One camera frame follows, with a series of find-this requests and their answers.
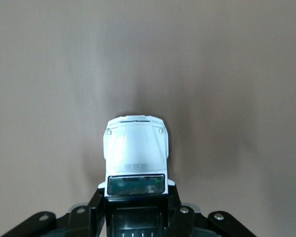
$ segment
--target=beige surface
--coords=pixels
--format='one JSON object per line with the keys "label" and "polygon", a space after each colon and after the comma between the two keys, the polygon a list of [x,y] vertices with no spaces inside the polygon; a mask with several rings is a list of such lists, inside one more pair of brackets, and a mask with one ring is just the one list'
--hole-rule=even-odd
{"label": "beige surface", "polygon": [[166,121],[182,201],[296,236],[296,0],[0,1],[0,235],[88,201],[125,114]]}

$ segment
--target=silver bolt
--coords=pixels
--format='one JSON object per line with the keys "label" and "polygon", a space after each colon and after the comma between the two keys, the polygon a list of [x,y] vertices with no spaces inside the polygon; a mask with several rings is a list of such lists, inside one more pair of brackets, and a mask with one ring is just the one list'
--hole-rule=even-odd
{"label": "silver bolt", "polygon": [[48,218],[49,216],[47,214],[44,214],[39,218],[39,221],[44,221],[44,220],[47,220]]}
{"label": "silver bolt", "polygon": [[186,214],[186,213],[188,213],[188,208],[186,208],[185,206],[184,207],[181,207],[180,208],[180,212]]}
{"label": "silver bolt", "polygon": [[214,215],[215,219],[219,220],[219,221],[222,221],[224,219],[223,215],[221,215],[220,213],[216,213]]}
{"label": "silver bolt", "polygon": [[81,213],[83,213],[83,212],[85,212],[85,209],[84,209],[84,208],[80,208],[80,209],[77,210],[77,213],[78,213],[78,214],[81,214]]}

